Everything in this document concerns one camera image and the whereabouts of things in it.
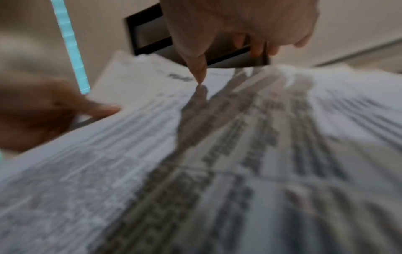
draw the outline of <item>newspaper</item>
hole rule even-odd
[[[402,253],[401,84],[118,53],[121,113],[0,170],[0,253]]]

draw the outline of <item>hand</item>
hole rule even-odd
[[[160,0],[173,43],[201,84],[206,76],[205,51],[216,35],[233,32],[234,45],[251,35],[251,55],[268,55],[282,45],[304,46],[317,18],[318,0]]]
[[[0,73],[0,148],[26,151],[66,132],[78,113],[104,118],[118,106],[88,100],[65,80]]]

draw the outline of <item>blue strip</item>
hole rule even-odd
[[[81,54],[78,49],[77,41],[75,40],[74,31],[72,30],[64,0],[51,0],[51,2],[60,30],[62,31],[64,43],[66,44],[67,52],[70,56],[71,65],[74,69],[75,77],[77,78],[81,93],[89,93],[91,88],[89,87],[84,63],[81,59]]]

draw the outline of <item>white paper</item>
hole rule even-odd
[[[401,81],[118,53],[123,112],[0,170],[0,253],[398,253]]]

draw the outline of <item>finger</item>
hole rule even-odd
[[[56,80],[49,84],[55,103],[95,118],[104,118],[121,110],[117,105],[106,105],[87,99],[79,91],[64,80]]]
[[[206,69],[208,68],[205,55],[202,54],[198,57],[190,57],[181,55],[187,63],[187,67],[197,80],[198,84],[202,84],[206,77]]]
[[[310,34],[310,35],[307,35],[306,37],[304,37],[304,38],[301,39],[300,41],[296,42],[296,43],[294,44],[295,47],[297,47],[297,48],[302,48],[302,47],[306,46],[307,43],[310,41],[311,36],[312,36],[311,34]]]
[[[240,48],[243,47],[245,39],[246,39],[246,34],[245,33],[234,33],[233,34],[233,45],[237,49],[240,49]]]
[[[280,47],[275,44],[268,43],[267,45],[267,55],[275,56],[279,52]]]
[[[258,57],[264,52],[264,41],[256,38],[251,40],[251,57]]]

